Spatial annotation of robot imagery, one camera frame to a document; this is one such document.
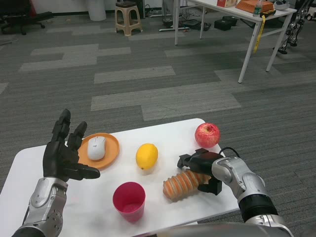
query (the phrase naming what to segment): yellow lemon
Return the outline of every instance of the yellow lemon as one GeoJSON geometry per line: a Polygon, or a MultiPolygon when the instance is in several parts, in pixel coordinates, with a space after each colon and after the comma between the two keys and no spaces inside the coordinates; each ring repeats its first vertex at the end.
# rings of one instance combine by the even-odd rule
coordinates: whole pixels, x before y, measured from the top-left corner
{"type": "Polygon", "coordinates": [[[158,158],[158,149],[154,144],[143,144],[136,153],[136,163],[141,169],[152,168],[158,158]]]}

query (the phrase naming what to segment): gray carpet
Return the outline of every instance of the gray carpet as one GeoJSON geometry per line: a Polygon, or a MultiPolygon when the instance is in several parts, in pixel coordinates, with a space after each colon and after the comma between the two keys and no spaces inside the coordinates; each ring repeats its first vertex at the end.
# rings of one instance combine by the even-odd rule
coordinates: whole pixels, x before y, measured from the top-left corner
{"type": "MultiPolygon", "coordinates": [[[[207,14],[212,23],[220,13],[207,14]]],[[[223,32],[160,33],[161,19],[144,31],[114,33],[114,18],[56,17],[46,29],[0,35],[0,190],[14,156],[46,144],[64,108],[86,134],[117,132],[201,118],[222,131],[266,181],[276,207],[297,237],[316,221],[316,22],[299,45],[265,67],[276,36],[263,38],[238,84],[252,30],[242,22],[223,32]]],[[[241,222],[239,212],[202,222],[241,222]]]]}

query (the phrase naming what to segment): robot on floor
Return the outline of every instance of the robot on floor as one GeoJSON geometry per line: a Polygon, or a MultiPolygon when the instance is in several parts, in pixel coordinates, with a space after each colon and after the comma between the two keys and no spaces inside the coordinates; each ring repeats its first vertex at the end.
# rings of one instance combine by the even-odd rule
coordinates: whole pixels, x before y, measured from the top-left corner
{"type": "Polygon", "coordinates": [[[309,21],[316,20],[316,3],[312,3],[310,8],[308,9],[307,17],[309,21]]]}
{"type": "Polygon", "coordinates": [[[282,54],[287,54],[286,49],[287,46],[290,45],[292,47],[297,46],[297,37],[300,31],[303,28],[305,23],[305,17],[308,20],[315,19],[316,17],[316,8],[313,7],[314,0],[297,0],[295,3],[295,9],[297,12],[293,14],[290,24],[286,30],[286,37],[282,44],[282,46],[278,49],[278,51],[282,54]]]}

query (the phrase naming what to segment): white desk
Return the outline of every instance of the white desk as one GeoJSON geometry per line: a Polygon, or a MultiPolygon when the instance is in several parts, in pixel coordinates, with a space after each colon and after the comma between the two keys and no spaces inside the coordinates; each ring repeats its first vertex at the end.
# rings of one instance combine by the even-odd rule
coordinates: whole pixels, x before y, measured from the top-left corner
{"type": "MultiPolygon", "coordinates": [[[[245,57],[245,60],[244,60],[243,66],[242,66],[242,70],[241,70],[241,73],[240,73],[240,76],[239,76],[239,80],[238,80],[239,83],[242,83],[243,76],[244,76],[245,71],[247,69],[247,65],[248,65],[248,62],[249,62],[249,58],[250,58],[251,52],[252,52],[252,50],[253,50],[253,48],[254,48],[254,46],[256,44],[256,41],[257,41],[257,37],[258,37],[259,31],[260,31],[260,27],[261,27],[261,24],[262,24],[262,18],[261,17],[254,17],[252,15],[252,13],[249,13],[249,12],[237,9],[234,6],[232,6],[232,7],[220,7],[220,6],[217,6],[217,0],[190,0],[190,1],[196,3],[197,5],[203,6],[202,24],[201,24],[202,26],[204,25],[205,8],[206,7],[214,9],[214,10],[217,10],[217,11],[221,11],[223,13],[228,14],[229,16],[235,16],[235,17],[242,18],[242,19],[245,19],[245,20],[248,20],[248,21],[256,23],[255,28],[253,30],[253,34],[252,34],[251,40],[250,40],[249,48],[248,48],[248,51],[247,51],[247,54],[246,54],[246,57],[245,57]]],[[[175,23],[173,24],[175,26],[175,42],[174,42],[174,44],[177,45],[178,44],[180,0],[174,0],[174,9],[175,9],[175,14],[174,15],[176,16],[175,17],[175,23]]],[[[273,63],[273,61],[274,61],[274,59],[276,57],[276,54],[277,54],[277,50],[280,47],[281,41],[282,41],[282,39],[284,37],[284,33],[285,33],[286,29],[287,29],[287,26],[288,26],[288,24],[289,24],[289,22],[291,20],[291,17],[292,17],[294,12],[296,12],[296,10],[295,9],[291,9],[291,8],[289,8],[287,10],[284,10],[284,11],[277,10],[274,15],[269,16],[266,19],[266,21],[268,21],[268,20],[271,20],[271,19],[274,19],[274,18],[278,18],[278,17],[281,17],[281,16],[286,16],[286,19],[284,21],[284,24],[283,24],[282,28],[280,28],[278,30],[271,31],[271,32],[267,32],[267,33],[261,35],[261,37],[265,37],[265,36],[276,34],[276,33],[280,32],[280,35],[279,35],[279,37],[278,37],[278,39],[276,41],[275,49],[274,49],[274,51],[272,53],[272,56],[270,58],[270,61],[268,63],[267,69],[266,69],[267,72],[270,71],[270,69],[271,69],[272,63],[273,63]]],[[[202,39],[202,33],[203,33],[203,27],[201,27],[200,39],[202,39]]]]}
{"type": "MultiPolygon", "coordinates": [[[[162,193],[163,181],[179,173],[179,155],[193,154],[199,148],[194,132],[203,122],[196,118],[113,133],[121,148],[116,161],[101,171],[98,179],[69,180],[60,237],[138,236],[237,210],[237,200],[225,184],[218,196],[199,192],[178,202],[169,201],[162,193]],[[144,143],[155,144],[159,153],[153,173],[147,175],[135,162],[136,151],[144,143]],[[145,213],[136,224],[123,220],[112,204],[115,189],[127,181],[140,183],[146,191],[145,213]]],[[[22,150],[13,161],[0,195],[1,236],[11,236],[22,223],[29,198],[42,177],[45,147],[22,150]]],[[[219,152],[220,147],[211,151],[219,152]]]]}

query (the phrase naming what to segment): pink plastic cup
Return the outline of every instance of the pink plastic cup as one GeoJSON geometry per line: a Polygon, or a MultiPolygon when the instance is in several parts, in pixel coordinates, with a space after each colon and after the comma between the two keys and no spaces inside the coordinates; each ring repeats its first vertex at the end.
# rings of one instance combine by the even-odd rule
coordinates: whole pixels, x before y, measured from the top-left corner
{"type": "Polygon", "coordinates": [[[144,188],[135,182],[120,185],[113,194],[113,205],[129,222],[142,218],[145,208],[146,193],[144,188]]]}

